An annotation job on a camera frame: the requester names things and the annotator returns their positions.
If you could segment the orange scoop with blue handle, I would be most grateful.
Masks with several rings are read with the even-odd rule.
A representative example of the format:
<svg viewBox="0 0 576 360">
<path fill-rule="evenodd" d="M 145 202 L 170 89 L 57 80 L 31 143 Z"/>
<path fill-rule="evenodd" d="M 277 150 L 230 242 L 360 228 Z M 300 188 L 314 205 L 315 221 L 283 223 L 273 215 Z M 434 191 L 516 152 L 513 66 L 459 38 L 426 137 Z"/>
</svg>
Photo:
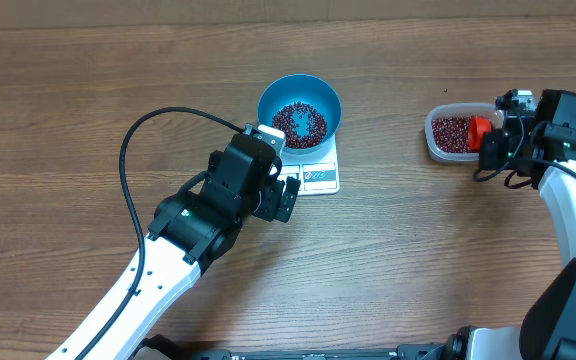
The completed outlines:
<svg viewBox="0 0 576 360">
<path fill-rule="evenodd" d="M 483 136 L 493 129 L 491 121 L 484 116 L 472 116 L 467 133 L 467 144 L 470 152 L 477 152 L 481 148 Z"/>
</svg>

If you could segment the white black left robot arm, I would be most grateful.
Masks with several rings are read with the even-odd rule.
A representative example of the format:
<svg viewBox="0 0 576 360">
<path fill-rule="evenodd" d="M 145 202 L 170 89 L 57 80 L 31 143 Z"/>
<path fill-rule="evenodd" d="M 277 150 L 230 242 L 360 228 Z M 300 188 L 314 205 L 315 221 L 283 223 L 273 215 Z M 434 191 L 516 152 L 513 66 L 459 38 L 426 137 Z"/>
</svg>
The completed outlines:
<svg viewBox="0 0 576 360">
<path fill-rule="evenodd" d="M 289 220 L 299 182 L 281 180 L 283 132 L 265 125 L 235 134 L 207 171 L 157 207 L 124 272 L 54 359 L 127 359 L 166 310 L 234 245 L 254 216 Z"/>
</svg>

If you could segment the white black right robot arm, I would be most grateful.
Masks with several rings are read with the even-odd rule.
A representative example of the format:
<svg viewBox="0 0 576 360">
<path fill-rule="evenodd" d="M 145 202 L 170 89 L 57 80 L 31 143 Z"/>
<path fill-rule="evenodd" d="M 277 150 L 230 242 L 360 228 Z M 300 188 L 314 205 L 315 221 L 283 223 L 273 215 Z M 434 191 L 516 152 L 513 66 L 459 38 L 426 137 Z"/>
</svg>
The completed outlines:
<svg viewBox="0 0 576 360">
<path fill-rule="evenodd" d="M 442 345 L 416 350 L 416 359 L 576 360 L 576 93 L 546 89 L 539 97 L 512 89 L 495 100 L 502 126 L 475 126 L 473 175 L 501 172 L 537 190 L 552 218 L 562 270 L 518 327 L 467 326 Z"/>
</svg>

